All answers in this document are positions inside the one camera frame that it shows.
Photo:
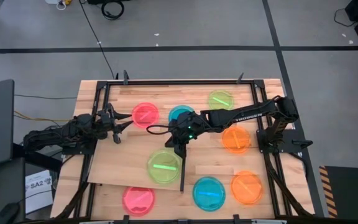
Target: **orange petri dish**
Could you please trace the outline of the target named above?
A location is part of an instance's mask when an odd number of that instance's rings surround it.
[[[250,145],[249,133],[238,126],[227,128],[223,131],[222,143],[232,153],[244,153]]]
[[[240,171],[231,180],[231,192],[240,203],[253,205],[262,198],[264,189],[255,174],[249,171]]]

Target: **blue petri dish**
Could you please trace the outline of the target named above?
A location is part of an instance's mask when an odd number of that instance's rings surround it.
[[[220,209],[225,199],[223,184],[215,177],[203,177],[193,187],[193,200],[204,211],[214,212]]]
[[[188,111],[193,112],[194,110],[186,105],[176,106],[169,112],[168,121],[170,122],[172,119],[178,119],[179,114]]]

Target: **black metal frame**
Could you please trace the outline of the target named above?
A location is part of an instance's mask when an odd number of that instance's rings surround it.
[[[259,102],[258,95],[257,95],[257,88],[260,88],[260,94],[262,96],[262,100],[263,101],[268,100],[267,94],[266,94],[266,89],[265,89],[265,84],[264,84],[263,80],[241,80],[241,78],[242,78],[241,76],[238,80],[231,79],[231,80],[150,80],[149,81],[149,80],[128,80],[129,79],[128,76],[124,76],[124,78],[125,78],[124,81],[119,81],[119,80],[98,81],[98,83],[96,85],[96,93],[95,93],[95,98],[94,98],[94,103],[93,103],[93,108],[92,108],[93,114],[95,114],[98,110],[101,90],[104,89],[104,99],[103,99],[102,107],[103,107],[103,109],[105,109],[107,107],[108,101],[109,101],[110,88],[114,85],[249,85],[251,88],[252,99],[253,99],[254,103]],[[257,118],[257,123],[258,123],[258,131],[263,131],[264,127],[263,127],[263,122],[262,122],[261,117]],[[268,126],[271,126],[272,119],[267,118],[267,123],[268,123]],[[285,179],[284,179],[280,155],[279,155],[279,153],[274,153],[273,156],[275,158],[276,170],[277,170],[278,176],[279,176],[280,180],[285,185]],[[273,212],[274,212],[275,217],[279,217],[281,214],[280,214],[280,209],[278,207],[278,199],[277,199],[277,192],[275,190],[275,182],[272,179],[272,177],[269,175],[269,172],[267,169],[267,166],[268,166],[267,163],[270,162],[269,152],[263,152],[263,157],[264,157],[265,166],[266,166],[266,173],[267,173],[267,178],[268,178],[270,196],[272,198]],[[81,185],[82,182],[87,181],[86,176],[88,174],[88,169],[90,168],[91,160],[92,160],[91,155],[84,156],[79,186]],[[87,205],[86,205],[86,217],[90,217],[91,213],[92,213],[95,188],[96,188],[96,184],[91,183],[90,189],[89,189],[88,201],[87,201]],[[284,200],[285,212],[286,212],[287,216],[292,216],[290,203],[284,194],[283,194],[283,200]],[[80,216],[81,202],[82,202],[82,200],[80,199],[77,206],[75,207],[75,212],[74,212],[75,218]],[[233,219],[191,220],[192,223],[195,223],[195,222],[197,222],[197,223],[239,223],[239,222],[249,222],[249,221],[250,221],[250,219],[239,219],[238,215],[235,215],[235,214],[234,214],[234,221],[233,221]],[[114,222],[117,222],[117,223],[123,222],[124,223],[124,220],[115,220]],[[138,221],[136,221],[136,223],[166,223],[166,222],[179,223],[180,220],[138,220]]]

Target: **wooden table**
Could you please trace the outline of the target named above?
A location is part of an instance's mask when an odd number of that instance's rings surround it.
[[[276,95],[284,95],[279,79],[264,81],[269,99]],[[97,80],[81,82],[75,115],[91,113],[96,83]],[[243,85],[202,85],[199,88],[196,85],[113,86],[110,89],[109,102],[119,113],[131,113],[135,105],[145,101],[151,102],[160,112],[159,123],[168,124],[169,111],[176,105],[191,106],[197,113],[200,110],[208,110],[208,94],[217,89],[232,93],[234,108],[253,104],[250,88],[248,90]],[[102,105],[102,100],[103,97],[99,99],[99,106]],[[150,180],[146,170],[150,154],[163,148],[169,134],[151,136],[144,129],[131,125],[121,135],[122,143],[119,145],[113,143],[111,135],[105,140],[98,141],[88,180],[103,185],[96,185],[92,219],[122,220],[123,215],[126,214],[121,205],[122,193],[126,186],[153,188],[156,194],[152,211],[143,217],[131,217],[131,219],[230,219],[233,214],[239,214],[240,218],[273,218],[267,173],[255,136],[256,120],[237,123],[237,125],[248,130],[251,138],[251,146],[244,154],[231,154],[225,150],[221,144],[221,134],[204,133],[199,139],[190,141],[183,194],[178,191],[179,180],[169,185],[156,184]],[[303,164],[288,154],[281,154],[281,160],[287,187],[302,206],[313,213]],[[83,156],[75,156],[62,167],[51,217],[59,214],[76,192],[82,161]],[[231,195],[230,181],[240,170],[253,172],[264,186],[262,199],[255,205],[242,205]],[[193,202],[191,196],[193,185],[203,176],[218,178],[226,189],[225,204],[215,212],[204,212]],[[284,214],[281,193],[278,187],[276,190],[280,211]],[[86,207],[86,199],[87,193],[83,198],[82,214]]]

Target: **petri dish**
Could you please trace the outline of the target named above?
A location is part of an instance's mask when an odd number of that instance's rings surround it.
[[[202,210],[213,212],[222,207],[226,199],[223,184],[215,177],[203,177],[193,187],[193,200]]]
[[[238,172],[231,180],[231,192],[234,198],[244,205],[253,205],[263,196],[260,179],[249,171]]]
[[[122,207],[129,215],[141,217],[153,209],[154,200],[152,189],[128,187],[122,196]]]
[[[160,119],[158,108],[152,103],[141,103],[132,110],[132,120],[140,128],[147,128]]]
[[[250,146],[249,133],[242,127],[227,128],[222,134],[223,146],[231,153],[242,154]]]
[[[193,112],[194,110],[186,105],[176,106],[169,112],[168,121],[170,122],[172,119],[178,119],[179,114],[189,111]]]
[[[169,184],[176,180],[181,172],[181,158],[172,150],[159,150],[150,156],[147,171],[156,183]]]
[[[209,107],[213,110],[231,110],[234,105],[233,96],[226,90],[214,90],[208,96]]]

